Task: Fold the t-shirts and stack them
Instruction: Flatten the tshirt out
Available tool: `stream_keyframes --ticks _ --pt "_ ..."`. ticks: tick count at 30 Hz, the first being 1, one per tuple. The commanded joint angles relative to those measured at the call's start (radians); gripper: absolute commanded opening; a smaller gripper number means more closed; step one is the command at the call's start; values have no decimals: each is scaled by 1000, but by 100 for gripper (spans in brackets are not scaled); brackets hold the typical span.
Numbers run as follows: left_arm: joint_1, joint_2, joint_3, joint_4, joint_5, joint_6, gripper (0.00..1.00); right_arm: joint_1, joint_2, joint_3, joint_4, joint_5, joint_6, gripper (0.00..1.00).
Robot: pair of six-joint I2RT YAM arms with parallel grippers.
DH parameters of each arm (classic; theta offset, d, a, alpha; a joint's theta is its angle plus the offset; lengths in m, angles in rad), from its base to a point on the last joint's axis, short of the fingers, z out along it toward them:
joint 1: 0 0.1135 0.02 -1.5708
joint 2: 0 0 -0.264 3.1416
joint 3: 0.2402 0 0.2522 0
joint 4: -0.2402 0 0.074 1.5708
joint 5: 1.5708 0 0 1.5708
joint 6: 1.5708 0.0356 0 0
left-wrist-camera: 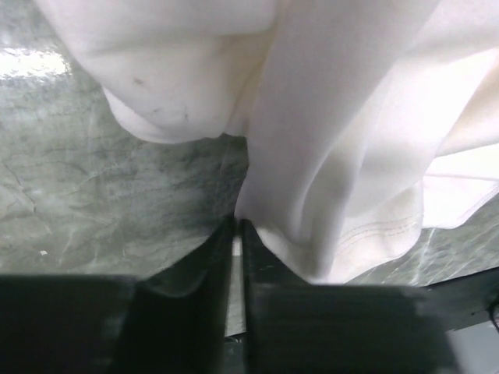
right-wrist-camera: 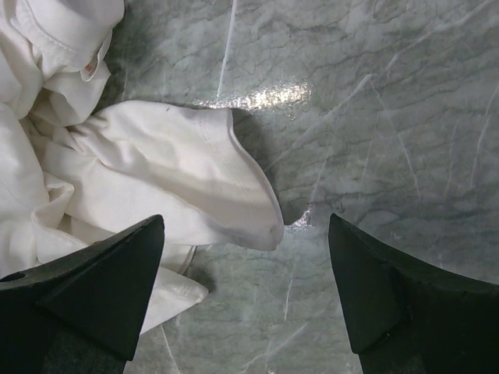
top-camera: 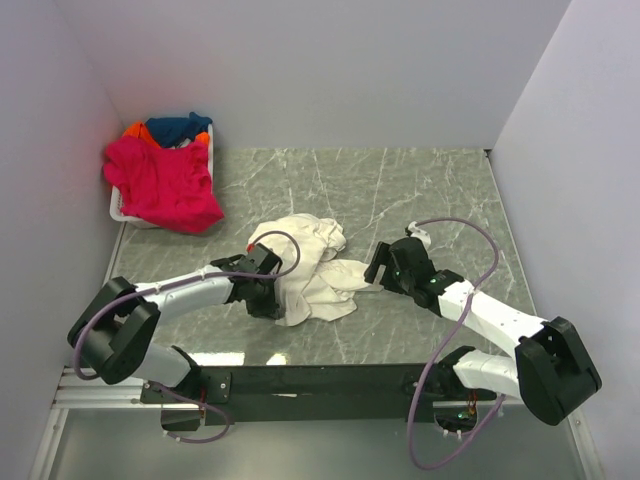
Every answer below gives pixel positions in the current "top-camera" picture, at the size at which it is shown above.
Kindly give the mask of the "white t shirt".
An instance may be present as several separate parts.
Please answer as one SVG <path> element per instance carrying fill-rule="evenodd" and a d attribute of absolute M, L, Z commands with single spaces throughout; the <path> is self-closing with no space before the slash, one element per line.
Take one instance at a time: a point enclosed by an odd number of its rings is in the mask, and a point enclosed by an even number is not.
<path fill-rule="evenodd" d="M 357 309 L 358 292 L 379 292 L 382 287 L 364 281 L 367 265 L 341 259 L 347 241 L 334 219 L 306 213 L 258 225 L 249 237 L 271 249 L 292 272 L 275 282 L 276 298 L 284 309 L 279 326 L 294 327 L 307 319 L 334 321 Z"/>

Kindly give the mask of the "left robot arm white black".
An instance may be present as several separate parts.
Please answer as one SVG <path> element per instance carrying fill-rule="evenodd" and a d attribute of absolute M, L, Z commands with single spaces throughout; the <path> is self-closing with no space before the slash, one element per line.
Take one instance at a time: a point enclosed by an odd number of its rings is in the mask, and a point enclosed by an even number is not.
<path fill-rule="evenodd" d="M 168 280 L 105 283 L 68 333 L 73 368 L 83 380 L 108 385 L 130 377 L 156 382 L 176 401 L 193 399 L 199 366 L 178 347 L 153 342 L 162 321 L 205 307 L 243 302 L 249 315 L 278 319 L 275 279 L 283 261 L 258 243 L 245 254 L 213 261 Z"/>

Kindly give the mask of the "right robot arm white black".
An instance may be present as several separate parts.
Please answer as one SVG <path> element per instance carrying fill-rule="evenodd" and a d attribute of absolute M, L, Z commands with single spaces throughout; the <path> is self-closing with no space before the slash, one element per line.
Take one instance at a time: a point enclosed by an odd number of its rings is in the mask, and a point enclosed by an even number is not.
<path fill-rule="evenodd" d="M 462 276 L 436 269 L 418 238 L 379 243 L 364 279 L 468 327 L 503 352 L 489 355 L 463 346 L 436 357 L 415 381 L 415 396 L 460 399 L 472 391 L 490 391 L 521 400 L 537 419 L 556 426 L 602 387 L 570 321 L 525 314 L 478 291 Z"/>

